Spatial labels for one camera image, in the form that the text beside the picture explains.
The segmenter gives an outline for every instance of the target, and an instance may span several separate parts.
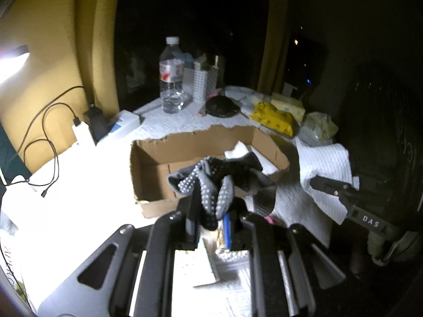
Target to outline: yellow package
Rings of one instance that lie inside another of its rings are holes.
[[[305,109],[302,102],[293,97],[286,97],[278,93],[272,94],[272,105],[278,110],[289,112],[293,115],[296,121],[302,122],[305,114]]]
[[[277,132],[282,132],[289,137],[293,136],[294,118],[291,113],[278,111],[275,106],[268,102],[259,102],[255,105],[251,119],[267,126]]]

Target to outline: bottle label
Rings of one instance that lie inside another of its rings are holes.
[[[164,82],[179,82],[183,79],[183,61],[168,59],[159,63],[160,80]]]

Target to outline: screw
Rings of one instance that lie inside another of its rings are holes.
[[[126,232],[127,231],[129,231],[130,229],[132,229],[133,228],[133,226],[132,225],[127,225],[127,226],[125,226],[124,228],[122,228],[122,229],[120,229],[120,233],[122,234],[122,235],[124,235],[124,234],[126,234]]]
[[[176,218],[177,216],[180,216],[182,214],[181,211],[177,211],[175,214],[171,215],[169,218],[173,220],[173,218]]]

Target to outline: white storage basket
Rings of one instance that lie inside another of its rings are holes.
[[[195,102],[205,102],[210,92],[216,88],[217,71],[216,67],[211,67],[208,71],[185,68],[183,90],[191,94]]]

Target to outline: blue item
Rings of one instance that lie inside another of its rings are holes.
[[[231,219],[229,215],[226,214],[223,216],[223,237],[225,238],[225,247],[227,249],[231,248]]]
[[[116,123],[114,123],[109,131],[109,133],[115,132],[117,130],[119,130],[122,126],[118,123],[122,123],[122,119],[118,119],[118,121]]]

